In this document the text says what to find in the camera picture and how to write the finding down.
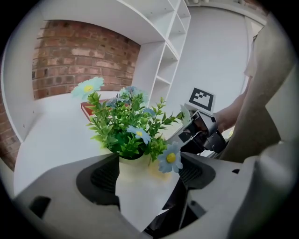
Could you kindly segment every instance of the human arm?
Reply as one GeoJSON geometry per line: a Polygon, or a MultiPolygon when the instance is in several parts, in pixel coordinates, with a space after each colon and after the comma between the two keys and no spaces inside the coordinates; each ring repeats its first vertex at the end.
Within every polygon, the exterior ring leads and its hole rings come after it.
{"type": "Polygon", "coordinates": [[[220,133],[235,125],[248,92],[251,80],[252,77],[249,77],[245,91],[239,95],[230,106],[214,113],[214,117],[216,118],[216,122],[218,124],[218,131],[220,133]]]}

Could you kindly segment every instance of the shelf compartment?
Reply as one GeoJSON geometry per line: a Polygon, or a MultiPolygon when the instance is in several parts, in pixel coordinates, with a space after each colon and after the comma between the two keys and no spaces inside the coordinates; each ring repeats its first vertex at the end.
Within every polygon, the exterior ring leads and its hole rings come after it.
{"type": "Polygon", "coordinates": [[[124,1],[143,14],[155,26],[155,28],[164,37],[166,37],[174,14],[174,8],[168,0],[124,1]]]}
{"type": "Polygon", "coordinates": [[[178,59],[170,46],[166,43],[158,69],[158,76],[166,82],[172,83],[174,73],[178,64],[178,59]]]}
{"type": "Polygon", "coordinates": [[[169,0],[170,4],[172,5],[172,7],[173,7],[174,9],[177,8],[178,3],[179,3],[180,1],[184,1],[184,0],[169,0]]]}
{"type": "Polygon", "coordinates": [[[178,57],[180,57],[186,38],[186,31],[178,15],[176,15],[171,32],[169,34],[169,45],[178,57]]]}
{"type": "Polygon", "coordinates": [[[185,1],[181,1],[179,4],[178,16],[183,23],[185,31],[187,31],[187,29],[189,28],[191,16],[185,1]]]}
{"type": "Polygon", "coordinates": [[[156,103],[160,102],[161,97],[166,100],[169,88],[170,84],[166,84],[165,82],[156,80],[150,97],[149,106],[155,106],[156,103]]]}
{"type": "Polygon", "coordinates": [[[156,77],[156,81],[161,82],[161,83],[165,83],[165,84],[171,84],[170,82],[168,82],[167,80],[165,80],[164,78],[162,78],[158,75],[156,77]]]}

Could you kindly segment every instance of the red book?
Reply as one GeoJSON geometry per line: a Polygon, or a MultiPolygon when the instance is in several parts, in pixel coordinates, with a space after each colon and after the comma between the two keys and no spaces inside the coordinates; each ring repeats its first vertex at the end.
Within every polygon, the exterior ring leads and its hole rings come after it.
{"type": "MultiPolygon", "coordinates": [[[[106,101],[106,99],[100,99],[100,102],[104,102],[106,101]]],[[[95,116],[94,114],[92,114],[93,110],[87,108],[87,106],[94,106],[94,105],[91,105],[89,104],[88,102],[82,102],[81,103],[81,109],[83,111],[83,113],[85,114],[85,116],[88,118],[89,120],[89,117],[90,116],[95,116]]]]}

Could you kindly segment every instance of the person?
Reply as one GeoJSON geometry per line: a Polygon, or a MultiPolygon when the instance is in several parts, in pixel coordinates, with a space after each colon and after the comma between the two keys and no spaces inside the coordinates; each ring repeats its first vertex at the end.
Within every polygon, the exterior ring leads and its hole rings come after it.
{"type": "Polygon", "coordinates": [[[266,147],[278,143],[278,131],[265,105],[282,85],[296,56],[286,33],[272,13],[267,12],[267,24],[254,37],[245,75],[247,87],[228,107],[214,113],[218,130],[235,126],[226,148],[210,157],[243,162],[259,155],[266,147]]]}

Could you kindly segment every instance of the white flower pot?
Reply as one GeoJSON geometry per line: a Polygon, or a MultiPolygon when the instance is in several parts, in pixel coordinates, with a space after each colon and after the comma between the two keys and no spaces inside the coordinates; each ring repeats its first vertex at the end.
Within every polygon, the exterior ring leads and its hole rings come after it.
{"type": "Polygon", "coordinates": [[[119,179],[132,182],[147,173],[150,163],[150,155],[142,155],[138,159],[128,160],[120,157],[119,179]]]}

